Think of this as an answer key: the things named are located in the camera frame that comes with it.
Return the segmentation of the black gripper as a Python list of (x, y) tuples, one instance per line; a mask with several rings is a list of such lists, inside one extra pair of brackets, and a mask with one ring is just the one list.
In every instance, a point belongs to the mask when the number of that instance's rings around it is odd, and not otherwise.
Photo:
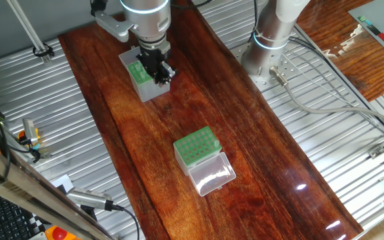
[[(156, 85), (162, 86), (165, 84), (165, 79), (171, 80), (175, 76), (176, 71), (166, 62), (171, 54), (171, 49), (166, 51), (160, 49), (149, 50), (143, 47), (139, 49), (140, 54), (137, 55), (137, 58), (146, 72), (153, 76)], [(160, 64), (163, 74), (158, 72)]]

